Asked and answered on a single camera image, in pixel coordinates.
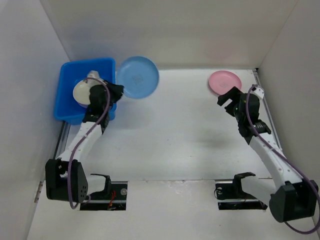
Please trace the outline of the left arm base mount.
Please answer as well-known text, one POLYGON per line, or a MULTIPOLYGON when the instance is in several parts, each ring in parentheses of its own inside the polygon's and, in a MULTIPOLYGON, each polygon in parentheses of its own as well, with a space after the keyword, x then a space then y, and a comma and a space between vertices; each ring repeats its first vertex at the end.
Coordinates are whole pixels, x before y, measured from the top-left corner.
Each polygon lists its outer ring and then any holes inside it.
POLYGON ((80 204, 81 211, 125 211, 128 182, 112 181, 109 175, 91 174, 88 177, 88 196, 80 204))

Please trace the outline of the pink plate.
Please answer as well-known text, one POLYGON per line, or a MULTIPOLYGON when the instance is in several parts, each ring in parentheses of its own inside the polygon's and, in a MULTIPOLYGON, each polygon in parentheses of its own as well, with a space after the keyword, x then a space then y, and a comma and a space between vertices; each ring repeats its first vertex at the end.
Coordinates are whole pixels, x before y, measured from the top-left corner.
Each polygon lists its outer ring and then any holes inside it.
POLYGON ((224 95, 233 87, 242 88, 241 79, 227 70, 219 70, 210 75, 208 86, 216 95, 224 95))

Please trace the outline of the purple plate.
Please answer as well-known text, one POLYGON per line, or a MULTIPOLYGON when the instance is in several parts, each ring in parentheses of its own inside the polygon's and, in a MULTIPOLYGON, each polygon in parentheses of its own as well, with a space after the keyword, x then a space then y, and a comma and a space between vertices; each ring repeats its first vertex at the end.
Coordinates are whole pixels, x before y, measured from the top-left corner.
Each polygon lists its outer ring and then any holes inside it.
POLYGON ((84 104, 84 103, 80 103, 80 102, 79 102, 78 104, 79 104, 81 107, 85 108, 85 109, 88 107, 88 104, 84 104))

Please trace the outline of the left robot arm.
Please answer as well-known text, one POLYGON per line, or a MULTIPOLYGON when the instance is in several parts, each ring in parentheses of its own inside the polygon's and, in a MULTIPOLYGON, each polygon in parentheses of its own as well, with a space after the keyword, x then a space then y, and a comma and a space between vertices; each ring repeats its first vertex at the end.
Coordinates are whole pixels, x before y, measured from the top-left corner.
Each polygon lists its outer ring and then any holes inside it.
POLYGON ((104 134, 110 121, 110 110, 124 94, 123 85, 94 77, 87 77, 84 82, 90 80, 98 84, 89 88, 89 105, 77 134, 63 153, 45 164, 47 198, 69 202, 72 209, 91 199, 88 196, 87 177, 80 161, 88 156, 93 145, 104 134))

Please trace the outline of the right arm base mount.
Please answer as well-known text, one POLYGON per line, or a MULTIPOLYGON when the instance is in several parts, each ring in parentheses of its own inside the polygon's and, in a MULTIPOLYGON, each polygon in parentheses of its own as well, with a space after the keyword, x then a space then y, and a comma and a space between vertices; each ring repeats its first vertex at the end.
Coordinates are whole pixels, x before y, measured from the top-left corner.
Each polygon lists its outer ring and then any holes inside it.
POLYGON ((263 210, 268 206, 242 189, 241 180, 256 176, 252 172, 236 174, 233 179, 219 179, 215 181, 214 196, 219 210, 263 210))

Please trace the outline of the blue plate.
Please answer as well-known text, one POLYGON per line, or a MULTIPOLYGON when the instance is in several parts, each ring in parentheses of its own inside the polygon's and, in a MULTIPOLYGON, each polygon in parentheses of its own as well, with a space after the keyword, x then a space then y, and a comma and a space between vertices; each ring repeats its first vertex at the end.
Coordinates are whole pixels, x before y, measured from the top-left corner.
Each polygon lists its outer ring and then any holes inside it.
POLYGON ((144 56, 131 56, 116 71, 116 83, 124 87, 124 95, 130 99, 150 96, 160 80, 156 64, 144 56))

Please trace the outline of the cream plate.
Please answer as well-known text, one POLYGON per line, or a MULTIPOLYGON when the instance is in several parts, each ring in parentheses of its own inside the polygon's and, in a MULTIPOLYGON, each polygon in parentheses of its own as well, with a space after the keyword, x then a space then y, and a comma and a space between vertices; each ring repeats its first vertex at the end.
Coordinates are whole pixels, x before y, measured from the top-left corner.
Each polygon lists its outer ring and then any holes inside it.
POLYGON ((101 82, 94 79, 84 79, 78 82, 73 88, 73 98, 77 103, 90 104, 90 89, 101 82))

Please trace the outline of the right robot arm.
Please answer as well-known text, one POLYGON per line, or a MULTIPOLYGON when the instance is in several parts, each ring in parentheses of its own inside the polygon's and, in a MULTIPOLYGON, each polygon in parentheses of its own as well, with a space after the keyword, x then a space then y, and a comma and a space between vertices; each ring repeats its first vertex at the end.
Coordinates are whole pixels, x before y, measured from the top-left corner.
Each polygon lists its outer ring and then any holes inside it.
POLYGON ((278 147, 271 129, 259 115, 264 90, 253 85, 247 93, 233 87, 218 97, 218 105, 237 121, 238 131, 255 151, 273 179, 274 186, 264 185, 252 172, 234 176, 231 193, 234 198, 252 196, 266 204, 279 223, 314 216, 320 202, 318 185, 293 167, 278 147))

